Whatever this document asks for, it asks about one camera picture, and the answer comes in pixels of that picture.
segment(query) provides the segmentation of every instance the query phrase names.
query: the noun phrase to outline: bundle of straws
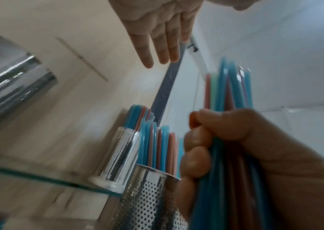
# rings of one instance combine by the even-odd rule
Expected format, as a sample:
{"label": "bundle of straws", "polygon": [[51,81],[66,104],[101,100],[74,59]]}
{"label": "bundle of straws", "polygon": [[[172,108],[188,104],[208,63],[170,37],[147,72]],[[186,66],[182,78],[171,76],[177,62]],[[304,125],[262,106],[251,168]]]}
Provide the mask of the bundle of straws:
{"label": "bundle of straws", "polygon": [[[220,73],[206,77],[205,108],[227,111],[252,106],[250,72],[223,60]],[[210,153],[211,171],[199,181],[189,229],[274,229],[258,161],[238,143],[218,138]]]}
{"label": "bundle of straws", "polygon": [[132,105],[124,127],[140,133],[137,164],[145,165],[179,177],[179,163],[183,151],[183,139],[169,132],[169,126],[157,127],[154,114],[142,105]]}

